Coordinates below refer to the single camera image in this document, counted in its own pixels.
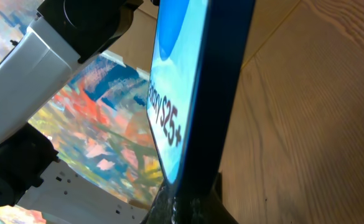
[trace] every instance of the smartphone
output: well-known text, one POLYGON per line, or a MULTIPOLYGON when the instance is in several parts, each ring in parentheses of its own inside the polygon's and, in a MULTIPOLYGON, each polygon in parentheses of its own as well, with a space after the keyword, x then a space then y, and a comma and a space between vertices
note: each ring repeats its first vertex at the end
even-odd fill
POLYGON ((254 0, 161 0, 147 116, 167 185, 205 195, 218 172, 254 0))

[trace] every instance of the blue phone screen image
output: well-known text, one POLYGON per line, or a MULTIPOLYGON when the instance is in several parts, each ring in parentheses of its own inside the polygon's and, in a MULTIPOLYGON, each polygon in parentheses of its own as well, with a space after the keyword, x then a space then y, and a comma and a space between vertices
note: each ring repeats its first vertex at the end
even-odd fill
POLYGON ((208 0, 161 0, 147 115, 167 180, 174 183, 186 137, 208 0))

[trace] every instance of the wood grain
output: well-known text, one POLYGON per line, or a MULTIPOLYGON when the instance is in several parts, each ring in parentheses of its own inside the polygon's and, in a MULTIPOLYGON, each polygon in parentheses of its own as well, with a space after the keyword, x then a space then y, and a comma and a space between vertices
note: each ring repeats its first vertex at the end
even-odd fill
POLYGON ((150 0, 143 0, 143 4, 139 7, 139 9, 149 14, 154 19, 157 19, 158 6, 153 5, 150 0))
POLYGON ((299 3, 242 69, 221 169, 240 223, 364 223, 364 1, 299 3))
POLYGON ((256 0, 243 65, 259 50, 298 2, 299 0, 256 0))
POLYGON ((109 50, 122 56, 125 64, 150 71, 156 24, 153 17, 136 10, 129 30, 109 50))

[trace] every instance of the black stand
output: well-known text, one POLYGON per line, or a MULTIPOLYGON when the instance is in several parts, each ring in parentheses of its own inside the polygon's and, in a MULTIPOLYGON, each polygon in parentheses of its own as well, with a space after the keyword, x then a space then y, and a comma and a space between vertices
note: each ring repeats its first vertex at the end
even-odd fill
POLYGON ((202 198, 169 197, 167 186, 162 183, 149 213, 141 224, 233 224, 237 221, 228 213, 214 189, 202 198))

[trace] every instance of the painted canvas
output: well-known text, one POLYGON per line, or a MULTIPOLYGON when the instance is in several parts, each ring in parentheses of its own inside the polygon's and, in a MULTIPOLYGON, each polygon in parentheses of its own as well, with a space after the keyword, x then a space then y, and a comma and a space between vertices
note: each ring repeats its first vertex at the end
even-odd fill
MULTIPOLYGON (((0 61, 41 0, 0 0, 0 61)), ((149 75, 105 52, 30 120, 84 178, 128 202, 151 204, 162 173, 146 117, 149 75)), ((40 212, 0 208, 0 223, 45 223, 40 212)))

